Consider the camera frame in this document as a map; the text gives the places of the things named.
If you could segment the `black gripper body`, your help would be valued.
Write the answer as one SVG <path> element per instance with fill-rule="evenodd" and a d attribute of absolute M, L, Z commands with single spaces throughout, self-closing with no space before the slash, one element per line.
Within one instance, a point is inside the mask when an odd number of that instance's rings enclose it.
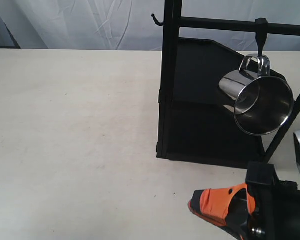
<path fill-rule="evenodd" d="M 278 175 L 273 164 L 250 162 L 247 167 L 245 182 L 252 194 L 256 208 L 251 214 L 250 232 L 258 240 L 274 240 L 275 211 L 274 189 Z"/>

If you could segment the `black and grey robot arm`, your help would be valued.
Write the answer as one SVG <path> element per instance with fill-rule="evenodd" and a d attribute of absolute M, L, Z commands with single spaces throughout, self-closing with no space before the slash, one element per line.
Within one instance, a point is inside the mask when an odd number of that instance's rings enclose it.
<path fill-rule="evenodd" d="M 189 210 L 237 240 L 300 240 L 300 190 L 275 166 L 250 162 L 245 181 L 195 190 Z"/>

